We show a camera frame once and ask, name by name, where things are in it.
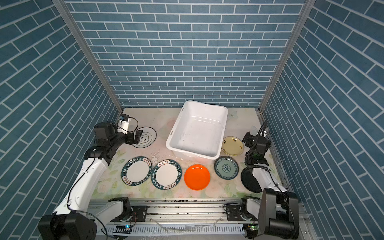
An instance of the floral tablecloth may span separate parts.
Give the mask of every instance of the floral tablecloth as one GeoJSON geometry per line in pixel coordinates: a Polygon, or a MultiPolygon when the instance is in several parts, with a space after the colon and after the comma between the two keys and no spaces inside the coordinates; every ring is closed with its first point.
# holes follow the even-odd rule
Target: floral tablecloth
{"type": "MultiPolygon", "coordinates": [[[[152,127],[157,132],[155,142],[146,148],[135,148],[123,144],[113,157],[111,164],[101,176],[92,195],[93,199],[111,199],[114,197],[129,197],[131,199],[164,199],[164,198],[239,198],[244,195],[261,197],[261,193],[248,191],[240,180],[240,173],[245,168],[245,153],[249,148],[244,147],[241,155],[233,157],[239,165],[239,174],[232,180],[221,179],[214,171],[213,162],[203,164],[210,172],[209,185],[201,190],[189,189],[184,182],[184,173],[187,168],[196,162],[176,157],[166,148],[166,140],[176,121],[181,108],[126,108],[125,114],[135,117],[139,127],[152,127]],[[124,165],[134,157],[144,156],[151,160],[153,166],[162,160],[173,159],[182,168],[182,180],[168,190],[157,189],[148,178],[137,186],[128,186],[121,179],[121,170],[124,165]]],[[[246,132],[255,135],[260,128],[260,122],[254,108],[228,108],[228,118],[224,136],[235,136],[242,139],[246,132]]],[[[266,159],[272,167],[271,173],[278,179],[276,166],[268,151],[266,159]]]]}

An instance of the blue brick wall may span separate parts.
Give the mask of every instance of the blue brick wall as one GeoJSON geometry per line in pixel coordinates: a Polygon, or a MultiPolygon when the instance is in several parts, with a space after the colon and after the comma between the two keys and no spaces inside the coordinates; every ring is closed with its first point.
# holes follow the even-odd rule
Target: blue brick wall
{"type": "Polygon", "coordinates": [[[259,106],[303,2],[66,1],[124,107],[259,106]]]}
{"type": "Polygon", "coordinates": [[[265,111],[320,239],[384,239],[383,13],[317,0],[265,111]]]}
{"type": "Polygon", "coordinates": [[[51,0],[0,6],[0,239],[37,239],[117,110],[51,0]]]}

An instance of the orange plate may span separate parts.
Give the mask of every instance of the orange plate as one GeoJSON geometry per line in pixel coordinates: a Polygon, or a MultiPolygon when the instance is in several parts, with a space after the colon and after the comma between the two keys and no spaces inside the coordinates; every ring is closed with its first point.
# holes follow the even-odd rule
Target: orange plate
{"type": "Polygon", "coordinates": [[[192,190],[200,191],[206,188],[211,175],[206,167],[200,164],[190,166],[184,174],[185,184],[192,190]]]}

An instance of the white plastic bin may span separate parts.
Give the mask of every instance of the white plastic bin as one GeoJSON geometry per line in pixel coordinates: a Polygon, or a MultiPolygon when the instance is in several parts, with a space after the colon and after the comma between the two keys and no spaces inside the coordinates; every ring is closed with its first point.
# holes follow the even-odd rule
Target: white plastic bin
{"type": "Polygon", "coordinates": [[[167,148],[183,159],[216,160],[221,151],[227,115],[226,107],[186,101],[168,136],[167,148]]]}

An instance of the wall corner trim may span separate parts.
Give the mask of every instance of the wall corner trim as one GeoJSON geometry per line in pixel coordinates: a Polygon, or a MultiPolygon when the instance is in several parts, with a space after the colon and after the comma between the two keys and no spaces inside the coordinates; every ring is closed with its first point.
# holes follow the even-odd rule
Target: wall corner trim
{"type": "Polygon", "coordinates": [[[281,55],[281,59],[279,61],[279,64],[276,67],[275,72],[273,73],[273,76],[271,78],[271,81],[265,91],[265,94],[263,96],[263,99],[259,106],[259,112],[262,113],[268,103],[269,98],[271,97],[272,91],[275,88],[277,81],[279,80],[279,77],[281,73],[283,72],[283,68],[285,64],[287,63],[287,60],[289,58],[289,55],[292,52],[293,47],[295,46],[296,40],[299,38],[300,32],[304,27],[304,23],[308,18],[309,13],[312,10],[312,7],[314,5],[316,0],[306,0],[304,3],[303,8],[301,9],[300,15],[297,19],[297,22],[292,30],[292,34],[288,40],[288,43],[284,49],[283,54],[281,55]]]}
{"type": "Polygon", "coordinates": [[[64,0],[52,0],[52,2],[55,5],[55,7],[57,8],[57,10],[59,11],[61,17],[63,18],[67,27],[71,31],[73,37],[75,38],[75,40],[79,44],[81,50],[83,51],[85,57],[88,59],[90,65],[92,66],[92,68],[95,71],[96,75],[98,76],[100,82],[102,83],[105,90],[107,91],[109,97],[112,99],[112,102],[115,104],[119,113],[122,113],[122,106],[120,104],[119,99],[117,98],[111,85],[109,84],[103,70],[101,69],[96,58],[94,57],[88,43],[86,42],[83,34],[81,33],[78,25],[76,24],[76,22],[72,16],[72,14],[70,13],[67,5],[65,4],[64,0]]]}

